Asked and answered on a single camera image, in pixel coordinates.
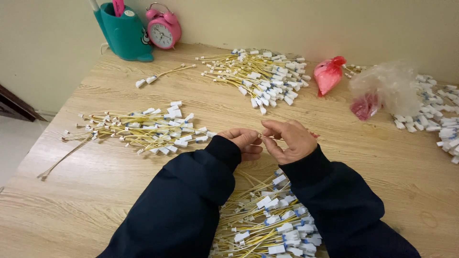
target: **pink alarm clock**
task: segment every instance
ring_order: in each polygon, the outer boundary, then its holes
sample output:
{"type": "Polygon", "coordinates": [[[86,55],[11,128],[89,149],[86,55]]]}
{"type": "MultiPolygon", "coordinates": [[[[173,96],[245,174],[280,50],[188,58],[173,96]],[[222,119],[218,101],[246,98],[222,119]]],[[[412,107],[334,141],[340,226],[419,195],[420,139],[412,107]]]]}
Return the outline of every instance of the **pink alarm clock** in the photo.
{"type": "Polygon", "coordinates": [[[180,39],[182,29],[173,12],[167,6],[161,3],[152,3],[150,8],[146,9],[146,18],[151,20],[147,26],[148,37],[159,48],[173,48],[175,42],[180,39]],[[152,9],[152,5],[162,5],[168,12],[164,13],[156,9],[152,9]]]}

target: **teal pen holder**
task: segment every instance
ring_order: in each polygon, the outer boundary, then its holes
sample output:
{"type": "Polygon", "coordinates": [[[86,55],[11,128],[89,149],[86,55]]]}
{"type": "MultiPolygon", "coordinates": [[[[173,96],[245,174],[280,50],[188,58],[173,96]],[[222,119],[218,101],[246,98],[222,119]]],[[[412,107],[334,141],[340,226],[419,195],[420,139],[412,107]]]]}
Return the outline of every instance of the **teal pen holder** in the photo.
{"type": "Polygon", "coordinates": [[[121,17],[115,16],[113,3],[102,4],[94,15],[111,50],[123,60],[153,61],[153,46],[139,16],[124,6],[121,17]]]}

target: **dark jacket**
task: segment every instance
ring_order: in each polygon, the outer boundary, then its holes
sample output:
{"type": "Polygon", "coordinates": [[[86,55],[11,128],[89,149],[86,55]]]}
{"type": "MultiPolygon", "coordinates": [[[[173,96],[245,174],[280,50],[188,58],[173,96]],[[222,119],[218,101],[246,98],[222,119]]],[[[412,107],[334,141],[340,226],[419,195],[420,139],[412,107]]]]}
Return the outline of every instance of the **dark jacket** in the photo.
{"type": "MultiPolygon", "coordinates": [[[[218,225],[218,207],[234,190],[239,148],[215,136],[204,150],[169,161],[153,178],[98,258],[203,257],[218,225]]],[[[320,146],[279,166],[308,208],[330,257],[420,258],[380,218],[384,204],[353,169],[330,162],[320,146]]]]}

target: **person's left hand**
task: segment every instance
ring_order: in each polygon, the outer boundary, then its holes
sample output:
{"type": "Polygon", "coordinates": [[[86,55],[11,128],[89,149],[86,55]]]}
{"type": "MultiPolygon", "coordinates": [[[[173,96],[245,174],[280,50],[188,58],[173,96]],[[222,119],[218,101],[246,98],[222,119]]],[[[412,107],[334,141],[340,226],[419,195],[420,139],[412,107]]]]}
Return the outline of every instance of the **person's left hand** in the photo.
{"type": "Polygon", "coordinates": [[[257,160],[261,157],[260,153],[263,151],[263,147],[258,146],[262,141],[258,137],[259,133],[257,131],[246,128],[234,128],[219,132],[217,135],[232,141],[241,149],[242,161],[257,160]]]}

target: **wood grain tabletop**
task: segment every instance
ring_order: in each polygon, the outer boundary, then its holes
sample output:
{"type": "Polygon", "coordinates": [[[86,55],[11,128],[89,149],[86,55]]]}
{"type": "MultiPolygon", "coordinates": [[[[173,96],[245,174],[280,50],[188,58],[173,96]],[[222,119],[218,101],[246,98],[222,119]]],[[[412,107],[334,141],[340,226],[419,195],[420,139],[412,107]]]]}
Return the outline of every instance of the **wood grain tabletop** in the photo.
{"type": "MultiPolygon", "coordinates": [[[[330,160],[342,161],[363,176],[384,201],[382,220],[423,257],[457,257],[459,166],[436,147],[436,133],[398,130],[384,110],[368,121],[359,121],[349,111],[346,78],[322,98],[316,96],[317,85],[311,81],[298,92],[292,106],[282,101],[261,116],[248,96],[200,75],[207,67],[195,57],[228,50],[185,44],[176,49],[155,49],[151,63],[123,61],[110,50],[101,56],[0,194],[0,257],[97,256],[151,179],[176,155],[137,156],[137,149],[124,147],[118,139],[91,141],[59,164],[45,182],[36,176],[78,145],[78,141],[62,142],[61,136],[65,129],[84,130],[75,128],[75,123],[85,124],[79,112],[133,111],[179,100],[184,103],[184,114],[195,114],[196,128],[207,126],[214,132],[236,127],[261,131],[260,120],[268,118],[300,121],[320,134],[319,144],[330,160]],[[167,74],[141,89],[135,87],[137,80],[181,63],[196,63],[197,68],[167,74]]],[[[314,65],[306,67],[307,74],[312,75],[314,65]]],[[[204,146],[191,144],[180,152],[204,146]]],[[[239,166],[259,179],[271,175],[276,167],[266,151],[260,160],[239,166]]],[[[245,187],[240,178],[237,182],[236,187],[245,187]]]]}

